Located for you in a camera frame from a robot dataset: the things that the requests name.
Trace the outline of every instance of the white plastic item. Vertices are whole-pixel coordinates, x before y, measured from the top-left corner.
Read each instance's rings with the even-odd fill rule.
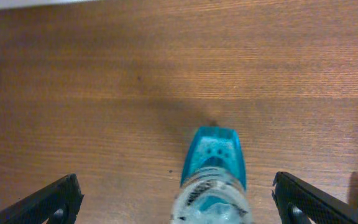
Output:
[[[83,1],[92,1],[92,0],[0,0],[0,9],[41,6],[41,5],[48,5],[48,4],[67,4],[72,2],[83,2]]]

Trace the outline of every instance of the blue plastic object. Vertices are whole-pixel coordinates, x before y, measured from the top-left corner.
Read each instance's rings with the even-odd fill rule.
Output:
[[[203,126],[191,143],[181,175],[182,186],[202,167],[221,167],[230,172],[247,189],[246,167],[240,140],[235,130]]]

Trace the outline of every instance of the wooden table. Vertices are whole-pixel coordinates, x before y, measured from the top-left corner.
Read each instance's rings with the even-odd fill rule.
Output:
[[[358,1],[0,11],[0,210],[74,172],[78,223],[168,223],[210,123],[240,135],[256,223],[280,170],[356,206]]]

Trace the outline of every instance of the dark spot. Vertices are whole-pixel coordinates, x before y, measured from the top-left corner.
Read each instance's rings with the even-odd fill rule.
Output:
[[[237,212],[239,213],[240,217],[244,217],[244,215],[248,214],[247,211],[245,211],[244,209],[238,207],[236,204],[232,203],[231,205],[233,205],[233,207],[235,207],[237,209]]]
[[[215,121],[215,120],[212,120],[211,122],[209,122],[209,125],[210,125],[210,126],[219,126],[219,125],[218,125],[218,122]]]

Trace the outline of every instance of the wooden surface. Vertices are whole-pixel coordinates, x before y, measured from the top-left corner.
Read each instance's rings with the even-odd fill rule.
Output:
[[[256,223],[280,223],[280,170],[355,206],[358,1],[0,11],[0,210],[75,172],[78,223],[168,223],[211,122],[239,132]]]

